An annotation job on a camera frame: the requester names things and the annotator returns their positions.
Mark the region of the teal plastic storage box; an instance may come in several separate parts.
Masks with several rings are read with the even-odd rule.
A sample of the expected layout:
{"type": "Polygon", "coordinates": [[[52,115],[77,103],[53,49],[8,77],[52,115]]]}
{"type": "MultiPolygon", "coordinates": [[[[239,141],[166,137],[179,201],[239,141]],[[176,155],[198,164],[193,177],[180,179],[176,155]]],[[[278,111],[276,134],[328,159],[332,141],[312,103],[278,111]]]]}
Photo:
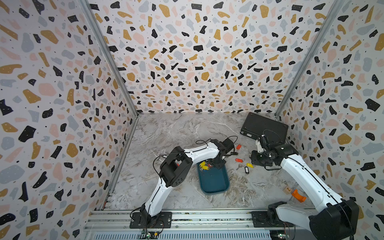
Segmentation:
{"type": "Polygon", "coordinates": [[[230,188],[230,179],[226,166],[217,169],[208,163],[207,165],[210,167],[209,171],[200,171],[198,164],[198,176],[202,192],[206,195],[216,195],[226,192],[230,188]]]}

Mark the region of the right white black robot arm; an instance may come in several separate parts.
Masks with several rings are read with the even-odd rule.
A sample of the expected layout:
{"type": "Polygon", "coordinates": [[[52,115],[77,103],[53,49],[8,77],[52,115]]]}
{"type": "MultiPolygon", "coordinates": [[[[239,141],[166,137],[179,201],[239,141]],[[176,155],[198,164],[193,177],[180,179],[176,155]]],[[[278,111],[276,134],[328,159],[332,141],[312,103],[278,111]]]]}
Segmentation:
{"type": "Polygon", "coordinates": [[[273,145],[263,152],[252,151],[253,165],[270,170],[280,166],[299,184],[314,205],[302,209],[280,201],[270,204],[267,221],[272,225],[287,222],[311,231],[318,240],[343,240],[356,234],[359,206],[345,200],[312,171],[290,144],[273,145]]]}

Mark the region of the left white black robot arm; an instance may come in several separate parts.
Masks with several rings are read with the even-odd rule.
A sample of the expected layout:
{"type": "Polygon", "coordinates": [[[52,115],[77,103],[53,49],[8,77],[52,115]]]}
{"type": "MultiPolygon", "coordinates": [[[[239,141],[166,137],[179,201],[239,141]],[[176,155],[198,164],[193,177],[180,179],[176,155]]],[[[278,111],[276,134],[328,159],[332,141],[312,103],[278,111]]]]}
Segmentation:
{"type": "Polygon", "coordinates": [[[158,183],[150,198],[140,207],[132,211],[131,229],[169,229],[171,212],[162,213],[163,206],[171,191],[179,186],[187,177],[192,166],[206,162],[218,170],[226,164],[226,157],[235,149],[235,143],[229,138],[203,141],[203,144],[192,148],[175,147],[169,154],[161,155],[165,160],[156,171],[158,183]]]}

